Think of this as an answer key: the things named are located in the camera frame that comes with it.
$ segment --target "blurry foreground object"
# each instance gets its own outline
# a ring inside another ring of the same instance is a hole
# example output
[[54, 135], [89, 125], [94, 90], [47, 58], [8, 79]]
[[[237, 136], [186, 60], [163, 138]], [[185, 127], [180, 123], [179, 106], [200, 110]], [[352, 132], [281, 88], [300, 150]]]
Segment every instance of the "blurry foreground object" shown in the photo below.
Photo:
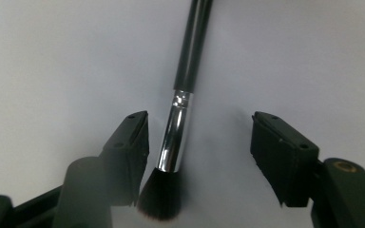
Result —
[[99, 157], [69, 166], [63, 186], [15, 208], [0, 196], [0, 228], [111, 228], [110, 206], [136, 203], [148, 154], [147, 112], [131, 114]]

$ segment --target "black bristles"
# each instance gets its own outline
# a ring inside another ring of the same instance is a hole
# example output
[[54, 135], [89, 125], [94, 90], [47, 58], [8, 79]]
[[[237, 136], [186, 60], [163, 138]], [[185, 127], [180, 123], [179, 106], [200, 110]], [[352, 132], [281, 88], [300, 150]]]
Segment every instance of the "black bristles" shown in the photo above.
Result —
[[167, 221], [181, 210], [180, 174], [155, 168], [139, 196], [138, 209], [144, 215]]

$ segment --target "white background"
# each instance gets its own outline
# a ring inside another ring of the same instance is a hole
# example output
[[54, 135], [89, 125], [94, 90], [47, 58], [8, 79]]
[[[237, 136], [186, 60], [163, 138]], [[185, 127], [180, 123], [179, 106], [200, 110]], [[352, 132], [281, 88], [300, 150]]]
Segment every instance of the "white background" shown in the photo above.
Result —
[[[189, 4], [0, 1], [0, 194], [18, 205], [60, 185], [72, 161], [98, 155], [141, 110], [145, 182]], [[313, 227], [310, 207], [279, 207], [250, 155], [255, 111], [291, 124], [322, 160], [365, 167], [365, 1], [215, 0], [184, 154], [185, 206], [166, 224], [114, 208], [114, 227]]]

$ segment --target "makeup brush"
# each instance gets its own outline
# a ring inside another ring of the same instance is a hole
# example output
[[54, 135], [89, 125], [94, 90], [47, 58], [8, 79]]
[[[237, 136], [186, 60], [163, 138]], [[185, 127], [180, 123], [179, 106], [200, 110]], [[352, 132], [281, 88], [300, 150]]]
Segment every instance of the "makeup brush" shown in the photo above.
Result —
[[161, 153], [138, 200], [139, 211], [153, 219], [171, 220], [181, 210], [178, 171], [211, 6], [212, 0], [191, 3]]

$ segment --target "metal ferrule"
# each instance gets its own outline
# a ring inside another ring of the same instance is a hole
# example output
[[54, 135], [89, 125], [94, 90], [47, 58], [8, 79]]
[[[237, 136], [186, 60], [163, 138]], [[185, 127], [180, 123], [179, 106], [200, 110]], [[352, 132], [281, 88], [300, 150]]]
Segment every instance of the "metal ferrule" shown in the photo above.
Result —
[[174, 173], [180, 168], [186, 140], [190, 106], [194, 94], [177, 90], [164, 131], [163, 145], [156, 165], [160, 171]]

